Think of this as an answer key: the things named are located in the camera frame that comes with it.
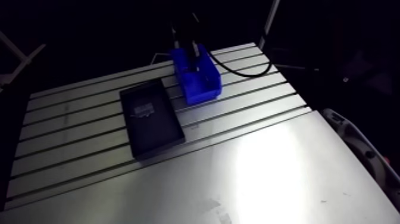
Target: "aluminum table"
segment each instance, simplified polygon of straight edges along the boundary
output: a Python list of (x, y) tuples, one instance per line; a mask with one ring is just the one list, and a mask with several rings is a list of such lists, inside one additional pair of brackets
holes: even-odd
[[(244, 73), (253, 44), (214, 51)], [(340, 137), (273, 66), (221, 72), (187, 106), (171, 61), (31, 95), (1, 223), (400, 223)], [(119, 91), (162, 78), (186, 142), (133, 159)]]

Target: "metal stand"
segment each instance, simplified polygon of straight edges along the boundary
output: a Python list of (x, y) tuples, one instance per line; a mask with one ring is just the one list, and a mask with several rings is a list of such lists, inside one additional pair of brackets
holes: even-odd
[[(275, 18), (276, 10), (278, 9), (278, 6), (279, 6), (279, 2), (280, 2), (280, 0), (274, 0), (274, 2), (272, 2), (271, 10), (268, 15), (267, 22), (265, 23), (265, 26), (264, 26), (264, 32), (265, 32), (266, 36), (268, 36), (268, 34), (270, 32), (272, 22), (274, 21), (274, 18)], [(265, 39), (262, 36), (260, 39), (260, 42), (258, 44), (259, 49), (263, 50), (264, 45), (265, 45)]]
[(25, 66), (30, 64), (32, 62), (32, 59), (46, 46), (45, 44), (42, 44), (36, 50), (34, 50), (30, 55), (26, 56), (24, 53), (22, 53), (21, 50), (15, 46), (10, 39), (6, 37), (6, 35), (0, 31), (0, 39), (3, 41), (3, 43), (14, 53), (14, 55), (20, 59), (21, 63), (20, 65), (14, 70), (13, 73), (11, 74), (0, 74), (0, 92), (3, 91), (3, 86), (5, 84), (11, 83), (15, 77), (24, 69)]

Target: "blue plastic box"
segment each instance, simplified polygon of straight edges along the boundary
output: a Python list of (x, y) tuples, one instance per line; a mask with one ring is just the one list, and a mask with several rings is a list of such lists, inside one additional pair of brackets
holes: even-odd
[(171, 51), (175, 75), (189, 105), (215, 99), (222, 91), (221, 74), (211, 61), (204, 46), (199, 44), (198, 48), (200, 57), (195, 62), (199, 68), (196, 72), (188, 72), (189, 61), (183, 48)]

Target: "black cable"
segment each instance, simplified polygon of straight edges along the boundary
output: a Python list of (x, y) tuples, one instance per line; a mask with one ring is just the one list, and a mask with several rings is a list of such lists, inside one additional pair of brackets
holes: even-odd
[[(198, 20), (198, 18), (197, 18), (197, 16), (195, 15), (195, 13), (192, 13), (192, 15), (193, 15), (193, 17), (195, 18), (196, 22), (199, 24), (199, 27), (201, 27), (200, 21)], [(232, 70), (231, 68), (229, 68), (229, 67), (227, 67), (226, 65), (224, 65), (224, 64), (223, 64), (221, 61), (219, 61), (215, 56), (213, 56), (213, 54), (211, 53), (211, 51), (209, 51), (206, 47), (205, 47), (205, 49), (206, 49), (208, 55), (209, 55), (218, 65), (220, 65), (220, 66), (221, 66), (222, 68), (224, 68), (225, 70), (227, 70), (227, 71), (229, 71), (229, 72), (231, 72), (231, 73), (233, 73), (233, 74), (235, 74), (235, 75), (238, 75), (238, 76), (242, 76), (242, 77), (246, 77), (246, 78), (256, 78), (256, 77), (260, 77), (260, 76), (263, 76), (263, 75), (267, 74), (267, 73), (271, 70), (271, 67), (272, 67), (272, 63), (271, 63), (271, 61), (269, 61), (269, 62), (267, 62), (267, 63), (268, 63), (267, 68), (266, 68), (264, 71), (262, 71), (261, 73), (257, 73), (257, 74), (245, 74), (245, 73), (240, 73), (240, 72), (235, 71), (235, 70)]]

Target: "black tray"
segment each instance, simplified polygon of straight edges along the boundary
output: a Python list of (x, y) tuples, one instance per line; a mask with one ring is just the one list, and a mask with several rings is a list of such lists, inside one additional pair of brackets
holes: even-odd
[(145, 158), (185, 142), (185, 134), (160, 80), (120, 92), (130, 147)]

